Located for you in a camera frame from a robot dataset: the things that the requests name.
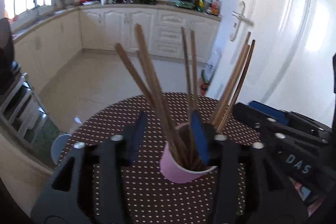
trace polka dot tablecloth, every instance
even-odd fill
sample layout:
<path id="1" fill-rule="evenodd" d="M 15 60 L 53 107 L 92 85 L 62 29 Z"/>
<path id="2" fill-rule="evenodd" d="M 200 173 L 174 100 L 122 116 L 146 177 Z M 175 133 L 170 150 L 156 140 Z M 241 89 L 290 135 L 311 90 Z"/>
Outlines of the polka dot tablecloth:
<path id="1" fill-rule="evenodd" d="M 172 118 L 176 124 L 187 121 L 187 99 L 185 93 L 165 93 Z M 207 97 L 199 97 L 199 112 L 207 121 L 217 101 Z M 124 190 L 129 213 L 134 223 L 206 223 L 212 206 L 212 198 L 216 190 L 217 171 L 204 175 L 190 183 L 175 184 L 167 180 L 161 173 L 159 160 L 165 144 L 161 132 L 160 120 L 149 107 L 144 96 L 136 96 L 111 105 L 88 119 L 69 138 L 60 161 L 74 143 L 85 142 L 95 145 L 118 134 L 125 124 L 134 122 L 141 111 L 148 115 L 147 132 L 143 137 L 139 156 L 133 166 L 122 169 Z M 237 143 L 251 145 L 259 141 L 259 134 L 246 127 L 232 117 L 229 119 L 223 134 Z M 94 200 L 96 214 L 99 214 L 99 166 L 95 166 Z M 240 180 L 238 197 L 239 211 L 244 209 L 244 168 L 239 169 Z"/>

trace pink paper cup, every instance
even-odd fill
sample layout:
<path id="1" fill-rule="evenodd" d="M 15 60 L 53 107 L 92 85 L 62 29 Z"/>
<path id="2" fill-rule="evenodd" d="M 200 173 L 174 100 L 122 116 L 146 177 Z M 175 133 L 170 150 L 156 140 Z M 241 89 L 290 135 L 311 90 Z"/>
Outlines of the pink paper cup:
<path id="1" fill-rule="evenodd" d="M 194 179 L 197 179 L 213 170 L 215 170 L 217 166 L 212 166 L 208 170 L 202 172 L 194 172 L 183 168 L 178 165 L 174 158 L 172 157 L 169 144 L 166 142 L 162 157 L 160 160 L 160 172 L 165 176 L 166 179 L 175 183 L 188 183 Z"/>

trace gas stove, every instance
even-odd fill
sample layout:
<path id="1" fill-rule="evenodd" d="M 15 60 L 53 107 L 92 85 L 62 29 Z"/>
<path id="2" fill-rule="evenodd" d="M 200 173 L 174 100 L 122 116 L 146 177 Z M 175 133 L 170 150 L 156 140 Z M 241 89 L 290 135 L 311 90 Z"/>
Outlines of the gas stove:
<path id="1" fill-rule="evenodd" d="M 147 5 L 155 5 L 157 0 L 108 0 L 109 4 L 147 4 Z"/>

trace drawer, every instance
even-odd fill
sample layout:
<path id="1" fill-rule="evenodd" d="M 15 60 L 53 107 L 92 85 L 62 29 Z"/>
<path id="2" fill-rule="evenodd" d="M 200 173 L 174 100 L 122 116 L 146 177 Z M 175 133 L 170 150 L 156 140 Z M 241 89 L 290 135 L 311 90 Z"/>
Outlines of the drawer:
<path id="1" fill-rule="evenodd" d="M 166 10 L 159 10 L 157 16 L 158 25 L 165 25 L 171 27 L 186 27 L 188 23 L 188 15 L 179 12 L 172 12 Z"/>
<path id="2" fill-rule="evenodd" d="M 182 57 L 181 29 L 169 26 L 154 26 L 151 54 L 181 58 Z"/>
<path id="3" fill-rule="evenodd" d="M 182 45 L 181 28 L 155 25 L 153 39 Z"/>

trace dish rack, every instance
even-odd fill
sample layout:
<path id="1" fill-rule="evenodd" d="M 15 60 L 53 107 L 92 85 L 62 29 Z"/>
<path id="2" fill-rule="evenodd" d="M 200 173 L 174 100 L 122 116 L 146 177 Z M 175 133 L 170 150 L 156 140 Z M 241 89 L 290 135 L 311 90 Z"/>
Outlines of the dish rack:
<path id="1" fill-rule="evenodd" d="M 40 98 L 28 80 L 27 73 L 19 75 L 11 87 L 0 96 L 0 123 L 33 151 L 33 144 L 50 119 Z"/>

